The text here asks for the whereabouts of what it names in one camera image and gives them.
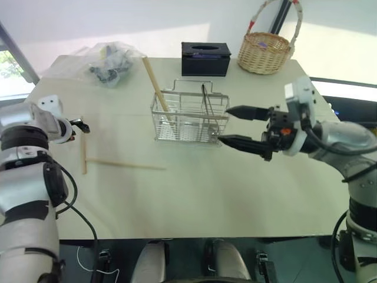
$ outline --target clear plastic bag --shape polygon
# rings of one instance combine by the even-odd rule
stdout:
[[[43,77],[68,78],[103,87],[115,87],[125,77],[137,58],[143,55],[122,42],[98,43],[92,48],[59,57]]]

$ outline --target floor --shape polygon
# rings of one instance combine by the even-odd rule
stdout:
[[[206,239],[173,239],[167,241],[170,248],[170,263],[167,279],[200,277],[201,259]],[[256,274],[254,252],[265,251],[275,263],[279,283],[337,282],[330,261],[330,252],[319,246],[316,238],[300,238],[275,243],[264,243],[254,238],[227,239],[240,251],[254,280],[264,282]],[[105,240],[102,248],[109,248],[113,258],[110,270],[119,268],[118,283],[129,282],[137,258],[147,240]],[[67,262],[63,283],[89,282],[91,274],[79,267],[76,260],[77,246],[61,245],[61,258]],[[92,264],[89,248],[80,249],[80,261],[87,268]],[[355,275],[341,273],[346,283],[355,282]],[[104,283],[114,282],[115,275],[105,275]]]

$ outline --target metal wire basket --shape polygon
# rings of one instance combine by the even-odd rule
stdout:
[[[198,92],[177,91],[177,82],[196,83]],[[176,79],[172,89],[161,91],[169,112],[165,112],[157,96],[151,111],[156,140],[195,143],[218,143],[228,122],[229,97],[213,92],[212,81]]]

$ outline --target basket handle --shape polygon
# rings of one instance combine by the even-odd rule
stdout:
[[[246,32],[246,35],[250,33],[250,30],[252,29],[253,25],[255,24],[259,14],[261,13],[261,11],[264,9],[265,6],[267,6],[268,4],[270,4],[271,2],[274,2],[276,0],[266,0],[259,8],[257,14],[252,18],[252,20],[250,21],[250,24],[249,24],[249,27],[247,29],[247,32]],[[294,50],[295,48],[295,42],[296,42],[296,39],[297,37],[299,36],[299,32],[300,32],[300,28],[301,28],[301,23],[302,23],[302,6],[299,2],[299,0],[289,0],[290,2],[292,2],[294,5],[295,5],[295,8],[296,8],[296,12],[297,12],[297,17],[298,17],[298,20],[297,20],[297,24],[296,24],[296,30],[295,30],[295,34],[293,35],[290,43],[289,43],[289,48],[291,51]]]

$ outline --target black tissue box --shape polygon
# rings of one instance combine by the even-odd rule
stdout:
[[[229,61],[226,43],[182,42],[182,75],[225,77]]]

